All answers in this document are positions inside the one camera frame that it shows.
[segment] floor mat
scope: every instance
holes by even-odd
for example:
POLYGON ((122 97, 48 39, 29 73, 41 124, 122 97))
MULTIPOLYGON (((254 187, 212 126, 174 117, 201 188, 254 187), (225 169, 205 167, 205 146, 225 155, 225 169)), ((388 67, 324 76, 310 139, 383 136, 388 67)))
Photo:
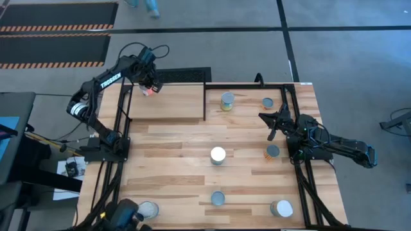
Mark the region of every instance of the floor mat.
POLYGON ((163 83, 212 82, 210 67, 159 69, 157 74, 163 83))
POLYGON ((114 25, 118 3, 10 4, 0 31, 102 30, 114 25))
POLYGON ((108 33, 0 35, 0 68, 101 67, 108 33))

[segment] tin can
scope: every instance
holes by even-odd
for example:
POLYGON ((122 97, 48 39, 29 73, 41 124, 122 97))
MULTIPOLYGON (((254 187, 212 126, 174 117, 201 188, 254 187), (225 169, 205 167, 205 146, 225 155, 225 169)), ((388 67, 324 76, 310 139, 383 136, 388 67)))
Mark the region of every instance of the tin can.
POLYGON ((271 203, 270 211, 277 217, 289 218, 293 214, 293 207, 287 200, 275 201, 271 203))
POLYGON ((152 219, 159 215, 160 208, 158 204, 150 201, 144 201, 139 205, 139 210, 137 211, 145 219, 152 219))
POLYGON ((264 151, 264 157, 267 160, 272 160, 273 158, 278 157, 278 155, 280 155, 280 149, 276 145, 269 145, 264 151))
POLYGON ((221 95, 221 109, 223 111, 229 111, 232 109, 232 104, 234 103, 234 94, 231 92, 226 92, 221 95))
POLYGON ((222 147, 215 147, 211 150, 210 160, 214 165, 221 165, 225 159, 225 150, 222 147))
POLYGON ((215 206, 221 206, 224 204, 225 196, 221 191, 215 191, 211 195, 211 203, 215 206))
POLYGON ((263 110, 270 110, 274 107, 274 101, 270 98, 264 98, 262 103, 263 110))

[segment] concrete floor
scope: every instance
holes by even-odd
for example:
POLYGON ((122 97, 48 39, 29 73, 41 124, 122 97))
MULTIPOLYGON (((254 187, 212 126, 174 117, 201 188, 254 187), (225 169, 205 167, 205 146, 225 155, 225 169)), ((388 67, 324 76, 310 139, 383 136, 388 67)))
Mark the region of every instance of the concrete floor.
MULTIPOLYGON (((283 3, 289 26, 411 25, 408 0, 283 3)), ((120 2, 115 28, 280 26, 274 0, 159 0, 158 4, 162 18, 153 21, 145 7, 128 8, 120 2)), ((411 182, 411 143, 381 131, 378 122, 388 120, 391 111, 410 106, 411 31, 292 32, 290 36, 300 80, 313 82, 328 130, 364 140, 378 151, 379 165, 374 169, 335 157, 350 225, 409 230, 411 195, 406 194, 405 183, 411 182)), ((2 70, 0 91, 72 94, 82 82, 112 66, 119 49, 131 41, 148 46, 167 43, 171 52, 158 60, 160 69, 209 66, 213 81, 252 81, 257 72, 266 81, 292 80, 280 32, 113 35, 105 67, 2 70)), ((67 102, 64 97, 38 96, 30 124, 48 137, 68 132, 77 121, 65 113, 67 102)), ((72 137, 86 134, 82 128, 72 137)), ((74 204, 33 212, 28 230, 69 227, 74 204)))

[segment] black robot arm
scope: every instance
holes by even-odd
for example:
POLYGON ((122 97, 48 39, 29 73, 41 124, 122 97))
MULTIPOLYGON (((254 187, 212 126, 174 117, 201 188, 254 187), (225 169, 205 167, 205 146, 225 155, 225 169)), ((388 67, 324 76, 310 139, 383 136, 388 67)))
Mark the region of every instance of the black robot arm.
POLYGON ((113 67, 83 83, 80 90, 73 95, 67 106, 67 113, 85 123, 87 127, 93 128, 99 134, 98 138, 89 141, 88 146, 81 147, 82 151, 94 154, 103 152, 107 156, 112 156, 114 158, 112 161, 116 161, 116 156, 120 157, 118 161, 126 157, 121 156, 124 145, 127 143, 125 137, 121 137, 118 132, 106 128, 97 119, 98 94, 121 78, 128 78, 132 83, 138 83, 140 89, 144 91, 152 90, 158 93, 162 83, 155 70, 153 62, 155 59, 155 55, 148 47, 144 47, 138 56, 122 56, 113 67))
POLYGON ((287 136, 290 158, 330 160, 332 153, 351 158, 357 164, 372 168, 377 165, 375 150, 363 141, 356 141, 331 135, 312 116, 301 114, 296 122, 291 119, 286 104, 273 114, 258 114, 271 129, 268 140, 272 141, 276 130, 287 136))

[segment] yellow cable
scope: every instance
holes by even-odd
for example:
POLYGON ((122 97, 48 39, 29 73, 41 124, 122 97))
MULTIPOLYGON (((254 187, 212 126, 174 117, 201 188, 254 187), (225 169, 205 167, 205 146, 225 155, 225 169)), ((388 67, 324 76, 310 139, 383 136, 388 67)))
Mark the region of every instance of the yellow cable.
MULTIPOLYGON (((45 138, 43 138, 43 137, 41 137, 41 136, 38 136, 38 135, 35 135, 35 134, 32 134, 32 133, 30 133, 30 134, 26 133, 26 135, 28 135, 29 137, 31 137, 31 138, 33 138, 33 139, 36 139, 36 140, 38 140, 38 141, 42 141, 42 142, 45 142, 45 143, 47 143, 47 144, 50 144, 50 145, 52 145, 52 146, 54 146, 54 147, 56 147, 56 148, 58 148, 58 149, 61 148, 61 145, 56 144, 55 142, 51 142, 51 141, 49 141, 49 140, 46 140, 45 138)), ((68 151, 68 152, 71 153, 72 155, 76 155, 76 156, 78 156, 78 157, 82 157, 82 155, 78 154, 78 153, 75 152, 75 151, 71 151, 71 150, 69 150, 69 149, 67 149, 66 151, 68 151)))

